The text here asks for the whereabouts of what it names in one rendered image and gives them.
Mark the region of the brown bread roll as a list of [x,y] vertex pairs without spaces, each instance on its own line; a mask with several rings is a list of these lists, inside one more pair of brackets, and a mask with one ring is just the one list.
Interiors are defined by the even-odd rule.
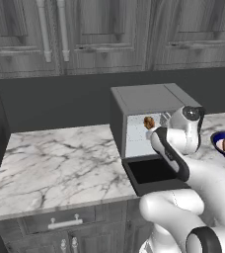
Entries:
[[144,118],[144,126],[147,128],[147,129],[151,129],[155,126],[155,122],[154,122],[154,119],[152,117],[145,117]]

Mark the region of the grey wood base cupboard door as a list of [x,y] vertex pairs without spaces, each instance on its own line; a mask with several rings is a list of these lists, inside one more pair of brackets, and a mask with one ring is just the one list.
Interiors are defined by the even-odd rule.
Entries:
[[69,229],[70,250],[73,237],[78,241],[78,253],[123,253],[125,225],[121,222],[91,224]]
[[26,236],[6,244],[9,253],[62,253],[61,240],[66,240],[66,253],[70,253],[65,232],[40,233]]
[[139,199],[127,202],[124,253],[139,253],[142,244],[149,238],[153,224],[146,221],[139,210]]

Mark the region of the grey wood drawer front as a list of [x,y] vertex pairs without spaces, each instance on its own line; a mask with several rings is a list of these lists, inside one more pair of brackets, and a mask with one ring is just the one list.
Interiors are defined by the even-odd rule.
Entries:
[[54,217],[57,222],[73,220],[74,215],[78,213],[79,217],[83,219],[83,223],[92,222],[95,220],[95,208],[84,207],[73,210],[54,211],[49,213],[35,214],[24,217],[24,223],[27,227],[28,233],[41,233],[50,231],[47,226],[50,224],[50,220]]

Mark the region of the grey toaster oven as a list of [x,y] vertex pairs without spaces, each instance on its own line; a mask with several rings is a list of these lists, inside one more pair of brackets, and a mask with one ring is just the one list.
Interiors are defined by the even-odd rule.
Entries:
[[175,83],[112,87],[110,127],[120,158],[154,155],[144,118],[164,127],[183,106],[200,104]]

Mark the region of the blue bowl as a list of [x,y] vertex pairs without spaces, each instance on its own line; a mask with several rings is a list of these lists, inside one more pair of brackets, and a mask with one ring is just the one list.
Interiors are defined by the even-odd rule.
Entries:
[[223,140],[225,139],[225,131],[215,132],[211,137],[211,143],[215,149],[225,157],[225,151],[223,150]]

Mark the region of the grey wood wall cupboard door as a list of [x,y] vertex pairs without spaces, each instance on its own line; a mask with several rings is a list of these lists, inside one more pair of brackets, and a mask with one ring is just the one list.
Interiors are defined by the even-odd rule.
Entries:
[[144,68],[151,0],[65,0],[65,74]]
[[152,0],[146,68],[225,66],[225,0]]
[[51,62],[43,54],[36,0],[0,0],[0,79],[47,77],[60,73],[56,3],[44,1]]

